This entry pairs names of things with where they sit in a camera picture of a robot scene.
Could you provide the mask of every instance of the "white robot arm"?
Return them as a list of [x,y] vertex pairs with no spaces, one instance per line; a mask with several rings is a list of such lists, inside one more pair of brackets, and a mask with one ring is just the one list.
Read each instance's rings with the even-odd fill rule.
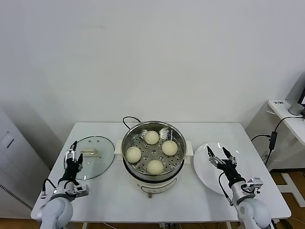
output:
[[229,200],[231,206],[235,206],[237,216],[244,223],[246,229],[273,229],[271,214],[267,206],[254,199],[259,194],[259,189],[263,185],[260,178],[254,177],[248,182],[236,171],[236,158],[223,147],[224,154],[228,159],[220,159],[215,156],[210,147],[207,147],[209,161],[216,168],[222,170],[229,181],[229,187],[233,192],[233,199],[230,200],[225,190],[224,195]]
[[237,206],[238,218],[247,229],[268,228],[271,215],[266,205],[254,198],[247,198]]
[[[79,159],[75,159],[75,141],[66,152],[65,163],[67,167],[58,186],[45,206],[41,209],[40,220],[42,221],[40,229],[61,229],[71,220],[73,207],[71,202],[78,197],[89,194],[88,186],[82,187],[76,181],[76,174],[82,169],[82,154]],[[43,184],[41,198],[46,198],[45,183]]]

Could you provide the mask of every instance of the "power cord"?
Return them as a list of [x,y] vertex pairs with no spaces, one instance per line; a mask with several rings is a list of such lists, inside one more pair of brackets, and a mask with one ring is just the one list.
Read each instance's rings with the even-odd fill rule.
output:
[[141,122],[138,118],[136,118],[136,117],[133,117],[133,116],[125,116],[124,118],[123,118],[123,123],[124,123],[124,125],[128,128],[128,129],[130,129],[130,127],[125,123],[125,118],[133,118],[133,119],[135,119],[135,120],[137,120],[139,123]]
[[52,181],[50,181],[49,179],[45,179],[43,184],[42,184],[42,194],[43,195],[45,195],[45,193],[46,193],[46,182],[47,181],[53,186],[53,188],[56,188],[56,186],[53,184]]
[[294,219],[294,220],[299,221],[300,223],[302,223],[302,224],[304,224],[304,225],[305,225],[305,223],[304,223],[304,222],[302,222],[302,221],[300,221],[300,220],[298,220],[298,219],[296,219],[296,218],[289,217],[289,219]]
[[268,138],[270,138],[271,135],[257,135],[257,136],[255,136],[254,138],[251,139],[251,142],[252,142],[254,139],[258,138],[258,137],[268,137]]
[[280,122],[276,125],[276,128],[274,129],[274,131],[271,133],[271,135],[257,135],[255,136],[254,138],[252,138],[251,141],[253,141],[254,139],[256,139],[257,137],[261,137],[261,136],[265,136],[265,137],[268,137],[269,138],[269,154],[268,154],[268,157],[267,157],[267,160],[265,162],[265,165],[267,165],[268,161],[269,161],[269,158],[270,158],[270,155],[272,153],[272,151],[275,149],[275,143],[276,143],[276,138],[277,138],[277,129],[279,127],[279,125],[282,123],[282,121],[284,121],[285,119],[287,118],[305,118],[305,117],[295,117],[295,116],[288,116],[288,117],[285,117],[285,118],[282,118],[280,120]]
[[221,188],[221,190],[223,191],[223,193],[224,193],[224,196],[226,197],[226,199],[229,201],[229,203],[231,204],[231,199],[229,198],[229,195],[226,193],[226,191],[224,190],[224,188],[223,188],[223,185],[221,184],[221,182],[220,182],[220,178],[221,178],[221,176],[224,174],[224,172],[222,172],[220,175],[219,175],[219,177],[218,177],[218,183],[219,183],[219,186],[220,186],[220,188]]

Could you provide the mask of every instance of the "perforated steamer tray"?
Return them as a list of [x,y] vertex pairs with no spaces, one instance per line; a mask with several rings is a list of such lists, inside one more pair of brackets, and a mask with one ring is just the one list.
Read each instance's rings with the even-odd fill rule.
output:
[[[151,154],[151,151],[153,150],[153,147],[152,148],[150,148],[150,146],[155,146],[155,147],[158,147],[159,148],[159,150],[161,150],[162,151],[162,149],[160,148],[160,141],[157,143],[157,144],[155,144],[155,145],[148,145],[148,148],[150,149],[150,151],[148,151],[148,153],[150,153]],[[116,145],[115,145],[115,150],[114,150],[114,154],[116,155],[116,159],[117,160],[123,160],[123,157],[122,157],[122,151],[121,151],[121,145],[122,145],[122,140],[120,139],[120,140],[118,140],[117,141],[117,143],[116,143]],[[142,147],[140,146],[140,148],[141,148],[141,153],[142,153],[142,158],[145,156],[145,154],[143,154],[143,150],[142,150]],[[190,161],[190,157],[191,156],[194,156],[194,152],[193,152],[193,148],[192,148],[192,143],[190,142],[190,141],[186,141],[186,154],[185,154],[185,158],[184,158],[184,163],[185,164],[190,164],[191,163],[191,161]],[[166,161],[168,161],[170,158],[173,158],[173,156],[166,156],[165,154],[163,154],[163,157],[166,157],[167,159],[166,159]]]

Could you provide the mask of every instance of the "desk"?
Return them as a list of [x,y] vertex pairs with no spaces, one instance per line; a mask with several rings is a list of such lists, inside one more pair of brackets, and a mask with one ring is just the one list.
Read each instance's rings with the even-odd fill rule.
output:
[[[243,127],[238,123],[171,123],[186,140],[192,142],[195,151],[206,142],[228,142],[238,146],[252,165],[255,176],[264,185],[257,197],[263,201],[274,219],[290,217],[291,212],[276,184],[264,166]],[[75,141],[90,135],[107,137],[115,145],[127,132],[122,123],[76,123],[49,175],[54,183],[62,176],[65,152]],[[114,160],[102,175],[81,181],[90,187],[89,195],[72,202],[75,222],[218,222],[237,221],[234,207],[221,196],[206,187],[197,177],[193,164],[183,166],[177,183],[170,190],[154,195],[138,191],[120,160]],[[31,213],[33,219],[45,200],[38,199]]]
[[[280,119],[285,117],[294,116],[288,112],[290,104],[285,99],[272,99],[268,101],[268,105],[277,114]],[[291,133],[299,140],[300,143],[305,145],[305,121],[302,118],[287,118],[283,121]]]
[[[268,101],[268,105],[277,114],[280,119],[285,117],[294,116],[288,112],[290,104],[283,99],[272,99]],[[305,121],[302,118],[287,118],[283,121],[291,133],[297,138],[297,140],[305,145]],[[292,193],[300,207],[305,208],[305,200],[302,197],[300,191],[295,186],[290,176],[286,173],[281,174],[286,182],[286,185],[278,185],[281,193]]]

